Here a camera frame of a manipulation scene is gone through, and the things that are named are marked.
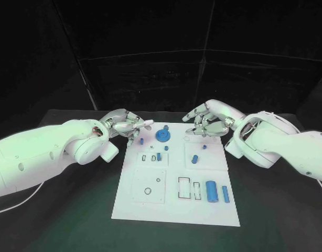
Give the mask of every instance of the robotic hand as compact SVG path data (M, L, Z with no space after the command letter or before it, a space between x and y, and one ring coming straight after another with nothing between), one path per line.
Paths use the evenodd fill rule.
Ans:
M196 127L188 134L203 137L223 136L234 130L226 151L246 158L260 167L269 168L280 157L298 172L322 181L322 132L302 132L293 124L273 113L259 112L246 116L230 105L209 100L183 118L194 119Z
M98 121L71 120L20 132L0 140L0 196L40 184L73 164L88 164L98 156L111 162L118 148L109 142L117 135L128 137L128 146L140 128L151 130L125 109L111 111Z

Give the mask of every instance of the white board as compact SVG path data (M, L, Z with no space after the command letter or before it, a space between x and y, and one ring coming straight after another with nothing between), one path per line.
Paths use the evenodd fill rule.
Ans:
M164 125L168 125L171 138L161 143L155 132ZM193 127L190 123L157 122L151 131L141 129L125 153L112 219L240 226L220 138L187 135L186 130ZM152 161L157 153L161 161ZM198 155L196 164L191 163L194 155ZM206 182L210 180L217 186L217 203L207 201ZM224 185L230 203L224 202Z

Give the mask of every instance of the blue cylinder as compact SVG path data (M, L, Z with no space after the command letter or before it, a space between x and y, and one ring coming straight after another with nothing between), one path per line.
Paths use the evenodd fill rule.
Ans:
M219 202L216 182L214 181L207 181L206 185L207 185L209 202L216 203L216 202Z
M160 142L163 142L163 143L167 142L170 140L170 137L171 137L171 135L167 130L158 130L155 132L155 138L157 138L157 140L160 140Z
M227 187L223 185L224 202L229 203Z
M197 163L197 155L194 155L191 163L196 164Z

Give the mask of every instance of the black table surface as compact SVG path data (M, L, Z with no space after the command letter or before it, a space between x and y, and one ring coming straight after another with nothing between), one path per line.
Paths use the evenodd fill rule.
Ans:
M106 113L49 110L39 126ZM181 123L184 116L135 114L155 122ZM293 114L280 116L303 130ZM322 251L322 189L283 159L263 169L226 152L240 227L111 219L127 139L112 143L119 154L111 163L72 164L22 206L0 213L0 251ZM0 209L35 188L0 197Z

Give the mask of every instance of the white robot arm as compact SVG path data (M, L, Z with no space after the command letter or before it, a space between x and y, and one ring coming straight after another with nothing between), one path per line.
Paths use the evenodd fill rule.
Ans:
M140 128L151 130L125 109L111 111L98 120L71 120L62 125L20 132L0 140L0 196L40 184L73 164L88 164L98 156L106 162L118 154L109 138L128 137L128 146Z
M280 157L298 172L322 181L322 132L299 132L291 122L273 113L260 112L246 116L237 109L217 100L209 100L183 118L196 117L196 127L188 134L204 137L223 136L234 130L226 151L246 158L260 167L269 168Z

